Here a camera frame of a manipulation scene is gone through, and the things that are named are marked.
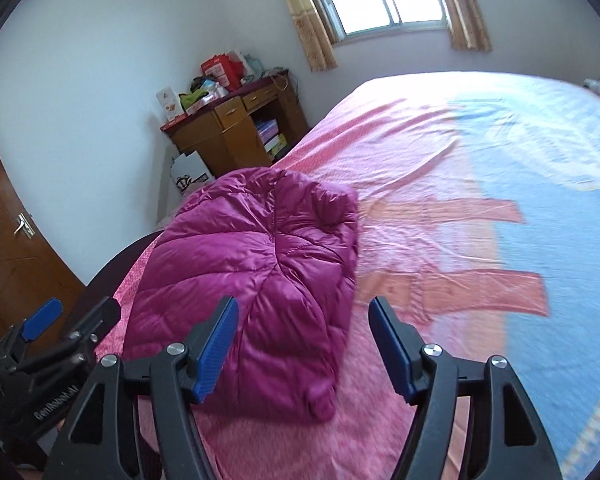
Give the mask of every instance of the yellow curtain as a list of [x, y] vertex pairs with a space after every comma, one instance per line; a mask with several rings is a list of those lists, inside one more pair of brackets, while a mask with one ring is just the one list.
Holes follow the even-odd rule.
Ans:
[[312, 72], [336, 68], [333, 47], [312, 0], [286, 0]]
[[477, 0], [444, 0], [446, 20], [455, 50], [491, 52], [491, 40]]

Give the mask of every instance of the purple puffer jacket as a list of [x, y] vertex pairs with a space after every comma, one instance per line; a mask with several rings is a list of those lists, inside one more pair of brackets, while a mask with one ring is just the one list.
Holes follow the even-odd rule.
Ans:
[[238, 330], [202, 410], [324, 422], [355, 289], [356, 192], [301, 173], [238, 170], [194, 193], [162, 234], [134, 301], [123, 357], [182, 341], [220, 298]]

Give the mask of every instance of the bed sheet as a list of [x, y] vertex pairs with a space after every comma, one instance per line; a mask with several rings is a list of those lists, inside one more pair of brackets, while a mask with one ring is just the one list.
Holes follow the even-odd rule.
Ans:
[[[366, 321], [382, 294], [427, 342], [505, 355], [565, 480], [600, 459], [600, 98], [567, 83], [486, 73], [363, 84], [279, 168], [354, 187], [357, 293], [336, 417], [320, 426], [196, 414], [225, 480], [390, 478], [413, 409], [392, 389]], [[151, 247], [116, 297], [121, 352]], [[154, 442], [144, 405], [143, 434]], [[458, 476], [458, 402], [443, 477]]]

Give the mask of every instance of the white wall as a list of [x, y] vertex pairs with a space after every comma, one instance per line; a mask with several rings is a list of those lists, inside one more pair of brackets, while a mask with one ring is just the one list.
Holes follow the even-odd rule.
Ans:
[[218, 0], [237, 44], [300, 81], [311, 124], [376, 77], [445, 70], [515, 72], [580, 84], [600, 75], [600, 19], [586, 0], [478, 0], [494, 51], [455, 52], [444, 30], [407, 32], [335, 49], [339, 68], [311, 73], [284, 0]]
[[24, 0], [0, 32], [0, 158], [42, 234], [84, 282], [151, 232], [175, 197], [164, 176], [174, 150], [158, 129], [155, 93], [186, 90], [200, 62], [229, 46], [208, 8], [204, 0]]

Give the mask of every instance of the door handle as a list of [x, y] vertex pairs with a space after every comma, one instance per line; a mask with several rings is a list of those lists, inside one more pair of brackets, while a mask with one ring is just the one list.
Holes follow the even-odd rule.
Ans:
[[18, 215], [18, 221], [20, 223], [18, 224], [17, 229], [13, 232], [13, 236], [16, 236], [20, 231], [24, 231], [24, 234], [26, 234], [29, 240], [31, 240], [33, 238], [33, 235], [36, 234], [36, 232], [31, 228], [31, 225], [29, 225], [27, 219], [24, 218], [23, 213], [20, 213]]

